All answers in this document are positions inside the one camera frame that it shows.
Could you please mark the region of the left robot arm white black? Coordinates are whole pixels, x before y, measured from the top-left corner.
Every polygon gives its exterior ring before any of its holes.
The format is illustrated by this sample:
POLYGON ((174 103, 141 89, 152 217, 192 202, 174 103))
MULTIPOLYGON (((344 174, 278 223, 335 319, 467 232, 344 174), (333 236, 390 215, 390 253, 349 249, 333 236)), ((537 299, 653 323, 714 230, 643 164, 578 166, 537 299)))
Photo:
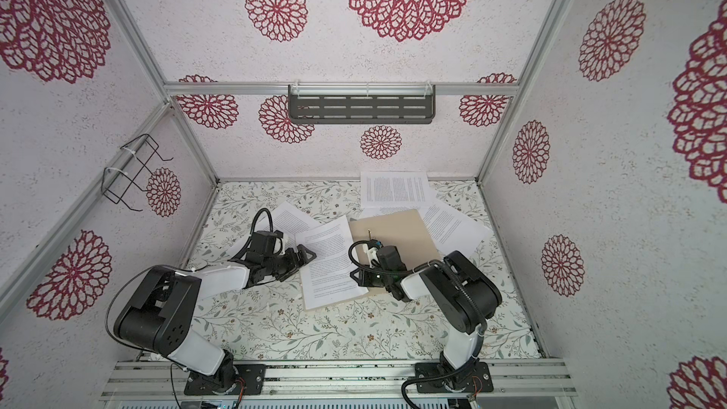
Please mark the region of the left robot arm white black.
POLYGON ((268 278, 285 281, 316 259, 306 246, 280 249, 282 242, 278 230, 257 231, 228 261, 196 271, 168 265, 149 268, 115 320, 115 339, 204 378, 232 380, 232 355, 193 331, 195 308, 202 300, 255 288, 268 278))

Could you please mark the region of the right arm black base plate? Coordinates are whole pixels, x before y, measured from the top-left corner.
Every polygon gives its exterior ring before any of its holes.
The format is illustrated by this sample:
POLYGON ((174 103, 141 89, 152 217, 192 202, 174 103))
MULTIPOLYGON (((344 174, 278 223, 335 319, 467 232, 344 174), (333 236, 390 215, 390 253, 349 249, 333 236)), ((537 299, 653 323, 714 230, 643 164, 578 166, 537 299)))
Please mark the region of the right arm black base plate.
POLYGON ((477 360, 473 365, 465 365, 456 375, 441 379, 440 376, 450 372, 440 363, 416 363, 415 378, 428 379, 428 382, 416 384, 420 394, 438 393, 491 393, 494 390, 493 380, 488 365, 477 360))

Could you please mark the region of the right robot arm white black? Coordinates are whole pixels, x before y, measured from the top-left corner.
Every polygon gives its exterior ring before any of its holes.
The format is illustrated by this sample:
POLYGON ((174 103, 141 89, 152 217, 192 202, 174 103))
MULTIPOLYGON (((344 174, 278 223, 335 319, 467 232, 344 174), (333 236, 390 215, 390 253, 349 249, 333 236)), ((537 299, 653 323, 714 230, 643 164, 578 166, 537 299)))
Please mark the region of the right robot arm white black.
POLYGON ((414 269, 406 268, 395 246, 381 247, 376 254, 372 264, 355 263, 349 277, 360 287, 385 289, 398 301, 431 297, 450 326, 440 372, 475 367, 488 320, 503 301, 495 283, 459 251, 414 269))

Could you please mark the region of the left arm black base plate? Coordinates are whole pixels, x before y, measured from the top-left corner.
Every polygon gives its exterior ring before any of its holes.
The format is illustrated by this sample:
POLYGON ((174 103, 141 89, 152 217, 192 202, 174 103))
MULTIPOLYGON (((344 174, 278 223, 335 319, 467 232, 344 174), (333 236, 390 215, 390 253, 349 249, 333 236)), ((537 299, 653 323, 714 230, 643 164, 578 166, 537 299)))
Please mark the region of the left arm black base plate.
POLYGON ((196 371, 189 373, 185 396, 261 395, 267 366, 263 364, 233 364, 223 362, 213 375, 196 371))

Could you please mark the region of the beige file folder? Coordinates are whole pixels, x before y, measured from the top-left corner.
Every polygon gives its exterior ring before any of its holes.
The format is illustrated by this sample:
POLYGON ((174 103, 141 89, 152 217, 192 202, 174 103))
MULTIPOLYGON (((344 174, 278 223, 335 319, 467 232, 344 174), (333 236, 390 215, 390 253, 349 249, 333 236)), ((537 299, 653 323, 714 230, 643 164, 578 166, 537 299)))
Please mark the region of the beige file folder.
MULTIPOLYGON (((437 248, 416 210, 348 222, 353 242, 368 240, 367 229, 370 229, 374 240, 398 248, 401 260, 409 269, 439 258, 437 248)), ((368 295, 380 295, 384 292, 380 288, 367 290, 368 295)))

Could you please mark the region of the printed paper sheet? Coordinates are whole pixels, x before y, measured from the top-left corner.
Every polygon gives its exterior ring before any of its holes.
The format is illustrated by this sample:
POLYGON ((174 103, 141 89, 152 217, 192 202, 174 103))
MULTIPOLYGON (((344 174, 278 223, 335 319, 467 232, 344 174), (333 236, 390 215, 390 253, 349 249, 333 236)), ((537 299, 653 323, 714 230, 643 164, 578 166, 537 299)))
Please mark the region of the printed paper sheet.
MULTIPOLYGON (((284 202, 275 208, 272 213, 272 220, 274 230, 279 230, 283 233, 283 240, 285 248, 297 247, 297 236, 306 231, 314 229, 321 225, 318 221, 312 219, 310 215, 304 213, 302 210, 296 208, 292 204, 284 202)), ((263 213, 259 219, 255 222, 254 231, 269 230, 269 222, 267 214, 263 213)), ((227 259, 231 259, 236 256, 240 250, 242 250, 244 244, 250 238, 250 234, 243 237, 234 244, 232 244, 225 252, 227 259)))
POLYGON ((437 250, 443 255, 457 251, 473 258, 482 242, 488 242, 492 230, 442 201, 418 209, 437 250))
POLYGON ((296 243, 316 255, 300 270, 306 311, 368 295, 367 288, 360 287, 350 277, 356 267, 348 258, 353 240, 346 216, 298 234, 296 243))

